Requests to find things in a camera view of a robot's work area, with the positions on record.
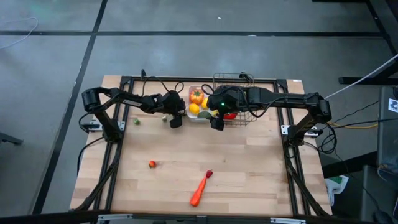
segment gray floor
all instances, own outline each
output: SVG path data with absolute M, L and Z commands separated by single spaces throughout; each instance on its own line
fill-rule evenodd
M 0 2 L 0 22 L 37 17 L 37 30 L 92 30 L 101 1 Z M 398 27 L 387 6 L 378 11 Z M 0 30 L 29 30 L 6 24 Z M 364 4 L 288 1 L 109 0 L 100 30 L 377 31 Z M 0 36 L 0 46 L 20 37 Z M 0 144 L 0 216 L 30 212 L 89 37 L 34 36 L 0 50 L 0 131 L 25 140 Z M 210 77 L 215 72 L 252 73 L 258 78 L 302 79 L 307 92 L 326 96 L 342 88 L 340 76 L 364 76 L 392 55 L 382 39 L 314 37 L 97 37 L 81 91 L 101 85 L 103 75 Z M 378 86 L 355 86 L 330 98 L 333 117 L 378 99 Z M 69 208 L 76 160 L 86 134 L 75 105 L 43 212 Z M 377 118 L 377 106 L 345 122 Z M 357 135 L 364 141 L 354 142 Z M 348 159 L 376 149 L 377 129 L 339 129 L 338 154 Z

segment wooden table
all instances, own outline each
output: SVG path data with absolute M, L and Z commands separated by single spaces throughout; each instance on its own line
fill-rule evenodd
M 102 86 L 118 87 L 120 79 L 121 76 L 107 75 Z M 290 93 L 303 93 L 300 80 L 287 80 L 287 83 Z M 140 95 L 142 84 L 135 81 L 133 93 Z M 165 84 L 173 89 L 176 82 Z M 180 93 L 185 102 L 190 85 L 201 83 L 185 83 Z M 270 84 L 256 86 L 274 91 Z M 154 93 L 164 94 L 165 90 L 160 82 L 147 82 L 145 94 Z M 114 106 L 107 110 L 110 116 L 113 110 Z M 307 110 L 293 109 L 293 114 L 298 122 Z M 246 127 L 226 126 L 223 132 L 211 129 L 208 123 L 191 123 L 187 118 L 183 118 L 182 127 L 171 129 L 168 122 L 162 122 L 162 116 L 130 108 L 111 207 L 113 213 L 292 216 L 276 108 L 270 108 Z M 141 125 L 135 125 L 134 118 L 139 118 Z M 90 133 L 87 142 L 100 136 L 100 132 Z M 315 144 L 312 138 L 306 141 Z M 85 151 L 71 208 L 79 206 L 98 183 L 105 146 L 100 141 Z M 300 153 L 309 191 L 331 213 L 318 152 L 300 146 Z M 150 169 L 150 160 L 157 161 L 158 167 Z M 200 205 L 192 207 L 190 197 L 209 169 L 214 174 L 208 179 Z M 106 185 L 100 208 L 104 208 L 107 192 Z M 297 186 L 296 195 L 299 211 L 303 213 Z

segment orange carrot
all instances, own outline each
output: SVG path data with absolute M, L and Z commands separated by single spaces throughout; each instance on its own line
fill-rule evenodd
M 203 180 L 201 180 L 199 187 L 197 188 L 195 193 L 193 193 L 193 195 L 192 195 L 192 198 L 190 201 L 192 206 L 196 207 L 199 205 L 201 195 L 206 187 L 206 180 L 207 180 L 207 178 L 211 177 L 212 174 L 213 174 L 213 172 L 211 170 L 208 170 L 206 173 L 206 177 L 203 178 Z

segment wire basket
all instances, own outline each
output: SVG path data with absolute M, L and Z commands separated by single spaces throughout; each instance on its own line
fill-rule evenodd
M 233 85 L 241 87 L 254 86 L 254 77 L 251 74 L 241 73 L 215 73 L 213 75 L 213 89 L 216 90 L 221 85 Z M 225 119 L 224 124 L 228 126 L 246 126 L 257 118 L 250 112 L 240 112 L 235 119 Z

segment sticker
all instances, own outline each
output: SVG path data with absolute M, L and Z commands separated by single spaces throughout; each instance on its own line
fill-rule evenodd
M 388 109 L 395 113 L 398 113 L 398 101 L 390 98 L 390 100 L 388 101 Z
M 136 107 L 141 106 L 141 104 L 142 104 L 142 103 L 137 103 L 137 102 L 134 102 L 131 100 L 124 100 L 123 103 L 130 105 L 130 106 L 136 106 Z

